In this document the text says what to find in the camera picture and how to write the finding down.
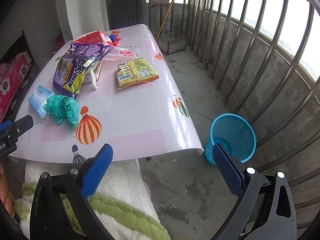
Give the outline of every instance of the metal railing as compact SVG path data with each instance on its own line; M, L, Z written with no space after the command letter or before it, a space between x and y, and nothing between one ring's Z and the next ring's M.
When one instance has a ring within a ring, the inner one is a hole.
M226 41L226 36L229 30L229 24L230 24L230 20L231 20L231 13L232 13L232 8L233 8L233 2L234 0L230 0L230 5L229 5L229 9L228 9L228 14L226 17L226 22L224 25L224 29L223 29L223 33L220 39L220 43L219 43L219 47L217 50L217 53L215 53L214 55L212 55L213 52L213 47L216 41L216 37L217 37L217 32L218 32L218 27L219 27L219 21L221 18L221 7L222 7L222 1L219 1L219 6L218 6L218 11L216 12L216 19L215 22L212 23L212 15L213 15L213 5L214 5L214 0L204 0L204 5L202 8L202 14L200 13L200 0L198 2L198 6L197 6L197 10L196 10L196 0L193 0L191 7L193 9L193 13L191 15L191 19L190 21L192 21L191 23L191 27L189 30L189 37L192 37L192 39L190 39L189 45L192 46L191 50L193 50L194 45L196 44L196 52L195 52L195 56L199 56L198 61L199 62L203 62L203 58L204 55L207 55L207 61L204 64L204 69L209 69L209 77L210 78L214 78L214 74L215 71L217 69L219 60L220 60L220 56L222 53L222 50L225 46L225 41ZM215 88L217 90L221 89L221 85L225 79L225 76L229 70L231 61L233 59L234 53L236 51L236 46L239 43L239 33L242 30L243 26L244 26L244 19L245 19L245 15L246 15L246 11L247 11L247 7L248 7L248 1L249 0L244 0L244 5L243 5L243 9L242 9L242 13L241 13L241 17L240 20L237 21L238 27L236 30L236 34L235 37L233 39L233 43L231 46L231 49L228 53L228 57L226 59L226 62L222 65L222 72L221 72L221 76L219 78L219 80L217 81L217 84L215 86ZM262 77L263 73L265 72L272 54L275 52L277 45L278 45L278 41L280 38L280 34L282 31L282 28L284 26L284 20L286 17L286 12L287 12L287 8L288 8L288 2L289 0L283 0L283 4L282 4L282 10L281 10L281 14L280 14L280 18L279 18L279 22L275 31L275 34L271 40L271 43L268 45L268 51L261 63L261 65L259 65L257 67L258 71L255 74L252 82L250 83L249 87L247 88L247 90L244 92L242 98L240 99L240 101L238 102L238 104L236 105L236 107L233 110L233 113L236 114L238 113L238 111L243 107L243 105L245 104L246 100L249 98L249 96L251 95L252 91L254 90L254 88L256 87L258 81L260 80L260 78ZM234 88L236 87L242 73L243 73L243 69L246 67L247 63L248 63L248 59L250 58L253 48L255 47L255 42L257 40L258 34L260 33L260 27L261 27L261 23L263 20L263 15L264 15L264 10L266 7L266 3L267 0L262 0L261 3L261 8L260 8L260 12L259 12L259 16L257 19L257 24L253 30L253 34L251 37L251 40L249 42L248 48L246 50L246 53L244 55L243 60L241 61L240 65L236 68L236 75L234 77L234 79L231 82L230 87L228 88L228 91L226 92L225 96L223 97L222 101L224 103L228 102L228 99L230 97L230 95L232 94ZM312 27L312 22L313 22L313 18L314 18L314 11L315 9L318 11L318 13L320 13L320 0L309 0L309 14L308 14L308 20L307 20L307 24L306 24L306 28L305 28L305 32L303 34L303 38L301 40L300 46L297 50L297 52L295 53L292 62L289 64L289 68L286 71L286 73L284 74L284 76L282 77L282 79L280 80L280 82L277 84L276 88L272 91L272 93L269 95L268 99L262 104L262 106L258 109L258 111L252 115L252 117L249 119L249 123L253 124L255 121L258 120L258 118L268 109L268 107L274 102L274 100L277 98L277 96L279 95L279 93L282 91L282 89L285 87L285 85L287 84L287 82L290 80L290 78L292 77L293 73L297 70L297 67L299 65L299 62L301 60L302 54L304 52L304 49L306 47L306 44L308 42L308 38L310 35L310 31L311 31L311 27ZM207 18L207 22L206 25L204 25L204 18L205 18L205 14L208 13L208 18ZM200 21L200 29L199 31L197 30L197 22ZM211 38L211 42L210 42L210 46L209 49L207 51L207 38L208 38L208 34L209 34L209 29L210 29L210 25L214 26L213 29L213 33L212 33L212 38ZM282 122L280 122L272 131L268 132L267 135L265 135L261 140L259 140L257 142L257 147L260 147L261 145L263 145L264 143L266 143L267 141L269 141L273 136L275 136L278 132L280 132L283 128L285 128L294 118L296 118L296 116L302 111L302 109L305 107L305 105L312 99L314 98L316 92L319 90L320 88L320 77L314 82L314 84L311 86L310 91L308 92L308 94L303 98L303 100L296 106L296 108L288 114L288 116L286 118L283 119ZM313 143L315 143L317 140L319 140L320 138L320 130L318 130L315 134L313 134L311 137L309 137L307 140L305 140L304 142L300 143L297 147L295 147L293 150L288 151L287 153L285 153L284 155L282 155L281 157L259 167L257 169L257 171L264 171L266 169L272 168L274 166L277 166L289 159L291 159L292 157L296 156L297 154L301 153L302 151L304 151L305 149L307 149L310 145L312 145ZM314 171L309 172L308 174L305 174L299 178L293 179L292 181L289 182L289 186L290 187L294 187L297 186L301 183L305 183L306 181L315 178L316 176L320 175L320 168L317 168ZM301 202L301 203L297 203L295 204L295 208L296 209L302 209L311 205L314 205L316 203L320 202L320 196L316 196L313 199ZM302 228L306 228L311 224L311 222L307 222L307 223L302 223L302 224L298 224L297 228L298 229L302 229Z

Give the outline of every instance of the table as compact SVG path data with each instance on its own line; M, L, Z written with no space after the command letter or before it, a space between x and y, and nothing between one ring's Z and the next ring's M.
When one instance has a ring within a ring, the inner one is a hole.
M56 92L52 86L53 74L60 57L72 42L69 41L46 64L23 100L16 120L30 114L34 125L19 138L18 149L11 156L42 162L76 163L94 157L105 143L113 147L113 161L190 148L203 152L188 108L149 28L135 25L106 32L111 33L121 38L119 47L133 47L140 57L145 58L159 79L117 90L116 70L122 62L103 59L97 80L98 90L94 90L90 83L83 84L76 99L83 114L91 116L86 119L89 121L80 121L81 127L75 129L65 120L58 125L52 117L41 119L27 99L39 85Z

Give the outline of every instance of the yellow snack packet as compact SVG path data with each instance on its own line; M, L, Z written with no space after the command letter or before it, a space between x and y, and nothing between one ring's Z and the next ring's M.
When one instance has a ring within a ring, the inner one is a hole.
M144 58L137 58L118 65L117 89L157 80L159 75Z

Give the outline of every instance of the pink floral pillow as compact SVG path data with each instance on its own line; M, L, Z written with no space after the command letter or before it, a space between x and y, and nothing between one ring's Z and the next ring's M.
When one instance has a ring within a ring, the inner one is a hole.
M1 77L0 83L0 123L2 122L10 103L26 76L31 64L24 55L18 57L10 65L8 71Z

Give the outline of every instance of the blue gripper pad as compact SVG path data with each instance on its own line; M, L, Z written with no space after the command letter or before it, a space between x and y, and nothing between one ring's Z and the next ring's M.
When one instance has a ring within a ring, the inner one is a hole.
M238 173L227 154L221 149L218 144L214 144L212 148L212 157L214 162L217 164L217 167L224 178L230 192L233 195L237 195L238 198L241 198L243 190L243 179L242 176Z
M105 144L95 158L95 162L82 178L81 193L84 199L87 199L96 192L104 174L112 162L113 150L111 145Z

